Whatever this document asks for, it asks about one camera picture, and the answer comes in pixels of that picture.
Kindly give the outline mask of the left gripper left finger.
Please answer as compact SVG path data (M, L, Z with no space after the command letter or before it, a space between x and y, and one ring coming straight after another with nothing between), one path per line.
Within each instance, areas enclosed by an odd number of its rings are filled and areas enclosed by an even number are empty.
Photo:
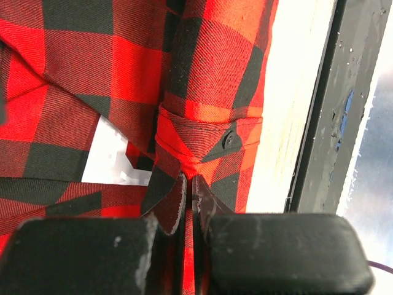
M2 294L180 294L187 179L139 218L30 219L1 255Z

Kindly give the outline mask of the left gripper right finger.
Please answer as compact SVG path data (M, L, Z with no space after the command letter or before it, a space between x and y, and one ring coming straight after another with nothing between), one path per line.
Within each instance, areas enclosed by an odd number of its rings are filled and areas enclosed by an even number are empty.
M237 214L192 180L197 294L367 294L374 277L355 230L334 214Z

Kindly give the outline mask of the red black plaid shirt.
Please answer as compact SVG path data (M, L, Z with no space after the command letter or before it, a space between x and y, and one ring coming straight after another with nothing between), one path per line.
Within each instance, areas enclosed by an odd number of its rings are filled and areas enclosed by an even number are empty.
M246 214L277 1L2 1L1 255L41 218L139 218L187 179Z

